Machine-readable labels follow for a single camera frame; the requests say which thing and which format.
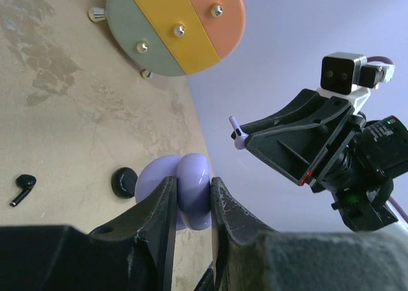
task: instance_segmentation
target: silver screw head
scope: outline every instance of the silver screw head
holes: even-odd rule
[[[176,25],[173,30],[174,35],[176,37],[181,38],[186,33],[186,28],[183,25]]]
[[[215,4],[212,6],[211,15],[213,17],[220,17],[224,13],[224,8],[220,4]]]
[[[139,53],[146,53],[149,49],[149,45],[145,41],[141,41],[136,45],[136,49]]]

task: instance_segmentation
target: yellow segment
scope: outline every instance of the yellow segment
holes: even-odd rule
[[[135,2],[187,75],[202,71],[220,61],[190,0]],[[185,27],[186,32],[178,38],[173,29],[180,24]]]

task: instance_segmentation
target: camera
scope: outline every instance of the camera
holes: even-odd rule
[[[373,89],[380,82],[390,81],[394,68],[386,62],[371,64],[363,54],[336,52],[323,58],[320,86],[330,92],[349,95],[358,87]]]

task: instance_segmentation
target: green segment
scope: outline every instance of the green segment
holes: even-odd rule
[[[106,0],[106,19],[122,49],[142,68],[163,76],[186,75],[134,0]],[[146,41],[149,49],[136,46]]]

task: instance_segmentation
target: black earbud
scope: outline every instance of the black earbud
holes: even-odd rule
[[[10,203],[10,206],[16,207],[34,188],[37,179],[29,174],[22,174],[16,180],[15,184],[23,191]]]
[[[117,197],[130,199],[135,196],[138,175],[134,170],[123,167],[117,170],[111,179],[112,190]]]

